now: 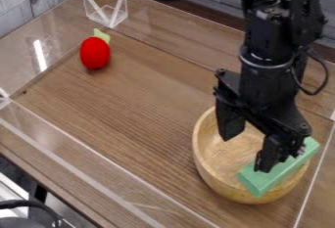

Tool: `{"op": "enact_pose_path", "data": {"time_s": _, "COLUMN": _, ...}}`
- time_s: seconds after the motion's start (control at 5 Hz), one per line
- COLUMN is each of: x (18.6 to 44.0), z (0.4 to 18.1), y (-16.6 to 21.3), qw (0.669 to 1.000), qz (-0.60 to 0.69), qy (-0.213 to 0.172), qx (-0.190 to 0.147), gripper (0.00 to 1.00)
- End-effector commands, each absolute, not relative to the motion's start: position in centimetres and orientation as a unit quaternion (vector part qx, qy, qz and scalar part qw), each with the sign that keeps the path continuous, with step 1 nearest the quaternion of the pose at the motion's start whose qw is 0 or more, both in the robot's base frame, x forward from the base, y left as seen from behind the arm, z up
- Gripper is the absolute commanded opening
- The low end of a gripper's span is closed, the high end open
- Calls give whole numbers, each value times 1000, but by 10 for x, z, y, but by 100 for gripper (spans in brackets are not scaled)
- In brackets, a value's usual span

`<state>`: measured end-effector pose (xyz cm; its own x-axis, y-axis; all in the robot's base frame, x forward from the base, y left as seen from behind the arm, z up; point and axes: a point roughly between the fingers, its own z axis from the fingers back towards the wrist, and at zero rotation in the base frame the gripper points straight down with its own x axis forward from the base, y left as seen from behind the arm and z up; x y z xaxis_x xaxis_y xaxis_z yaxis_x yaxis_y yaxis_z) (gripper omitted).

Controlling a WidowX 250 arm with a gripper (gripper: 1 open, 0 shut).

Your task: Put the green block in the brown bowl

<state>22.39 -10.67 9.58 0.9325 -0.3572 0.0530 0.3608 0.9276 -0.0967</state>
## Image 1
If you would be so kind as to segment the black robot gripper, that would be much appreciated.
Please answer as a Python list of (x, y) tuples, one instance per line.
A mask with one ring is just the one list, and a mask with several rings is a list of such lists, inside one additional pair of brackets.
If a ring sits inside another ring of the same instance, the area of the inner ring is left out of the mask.
[(303, 139), (311, 134), (296, 106), (299, 83), (305, 69), (305, 55), (283, 63), (261, 62), (239, 56), (240, 73), (217, 70), (216, 119), (224, 141), (237, 136), (245, 124), (265, 135), (256, 153), (253, 171), (269, 173), (277, 163), (304, 153)]

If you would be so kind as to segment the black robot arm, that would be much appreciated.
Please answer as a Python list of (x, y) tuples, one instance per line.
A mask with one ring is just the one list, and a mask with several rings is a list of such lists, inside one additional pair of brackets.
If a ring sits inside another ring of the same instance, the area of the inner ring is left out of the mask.
[(268, 173), (304, 152), (311, 127), (296, 96), (317, 95), (301, 85), (305, 63), (317, 55), (309, 45), (321, 38), (325, 17), (320, 0), (240, 0), (245, 19), (237, 57), (240, 72), (216, 71), (216, 120), (228, 141), (251, 124), (264, 134), (253, 170)]

